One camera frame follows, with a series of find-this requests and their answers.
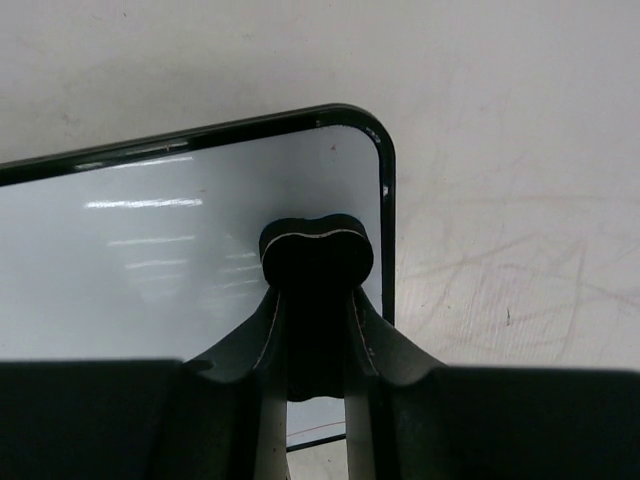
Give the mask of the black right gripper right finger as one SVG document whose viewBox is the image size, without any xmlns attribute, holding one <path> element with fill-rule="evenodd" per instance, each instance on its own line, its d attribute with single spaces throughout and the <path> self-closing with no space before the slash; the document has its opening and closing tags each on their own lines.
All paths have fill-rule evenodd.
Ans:
<svg viewBox="0 0 640 480">
<path fill-rule="evenodd" d="M 448 366 L 347 301 L 353 479 L 635 479 L 635 371 Z"/>
</svg>

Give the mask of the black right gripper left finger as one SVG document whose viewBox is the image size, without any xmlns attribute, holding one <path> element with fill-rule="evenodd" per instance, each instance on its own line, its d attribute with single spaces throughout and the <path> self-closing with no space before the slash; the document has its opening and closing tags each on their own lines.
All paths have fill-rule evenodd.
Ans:
<svg viewBox="0 0 640 480">
<path fill-rule="evenodd" d="M 194 359 L 1 366 L 5 479 L 282 479 L 284 307 Z"/>
</svg>

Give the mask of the black blue whiteboard eraser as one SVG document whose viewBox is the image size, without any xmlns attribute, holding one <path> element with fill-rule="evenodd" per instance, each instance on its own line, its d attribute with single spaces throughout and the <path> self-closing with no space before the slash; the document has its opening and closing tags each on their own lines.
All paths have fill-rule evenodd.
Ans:
<svg viewBox="0 0 640 480">
<path fill-rule="evenodd" d="M 374 264 L 365 227 L 346 214 L 279 219 L 263 229 L 259 253 L 284 301 L 287 400 L 342 398 L 347 305 Z"/>
</svg>

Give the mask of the small black-framed whiteboard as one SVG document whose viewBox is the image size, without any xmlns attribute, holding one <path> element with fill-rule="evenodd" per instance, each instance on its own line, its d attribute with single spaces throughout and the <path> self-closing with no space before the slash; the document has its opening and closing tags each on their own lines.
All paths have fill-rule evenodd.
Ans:
<svg viewBox="0 0 640 480">
<path fill-rule="evenodd" d="M 396 155 L 371 113 L 329 104 L 1 167 L 5 361 L 195 356 L 258 305 L 271 222 L 348 214 L 395 309 Z"/>
</svg>

